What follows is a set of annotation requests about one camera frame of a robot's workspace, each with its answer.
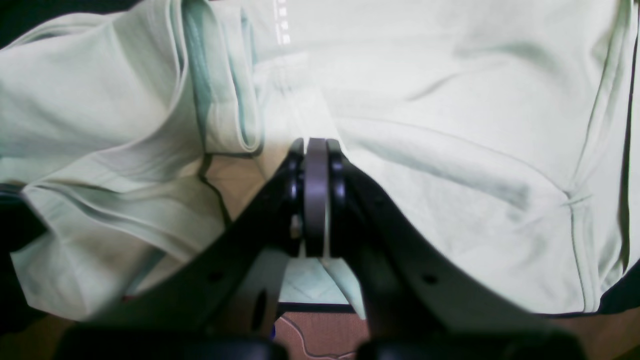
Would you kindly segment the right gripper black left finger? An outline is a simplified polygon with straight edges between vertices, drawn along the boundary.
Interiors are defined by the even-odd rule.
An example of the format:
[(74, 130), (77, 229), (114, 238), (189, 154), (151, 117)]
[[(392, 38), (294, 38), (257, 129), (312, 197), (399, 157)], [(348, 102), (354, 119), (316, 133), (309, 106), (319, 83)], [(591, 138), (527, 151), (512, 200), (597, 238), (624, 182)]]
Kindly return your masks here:
[(76, 325), (62, 346), (269, 346), (304, 237), (304, 141), (201, 255), (143, 294)]

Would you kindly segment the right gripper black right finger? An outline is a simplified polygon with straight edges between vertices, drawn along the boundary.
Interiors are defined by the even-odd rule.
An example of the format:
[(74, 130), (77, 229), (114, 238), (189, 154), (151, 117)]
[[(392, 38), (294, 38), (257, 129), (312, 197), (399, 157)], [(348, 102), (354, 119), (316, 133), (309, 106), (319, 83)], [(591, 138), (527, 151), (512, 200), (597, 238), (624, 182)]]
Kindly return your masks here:
[(375, 342), (544, 346), (560, 335), (439, 253), (338, 141), (326, 158), (328, 250), (357, 277)]

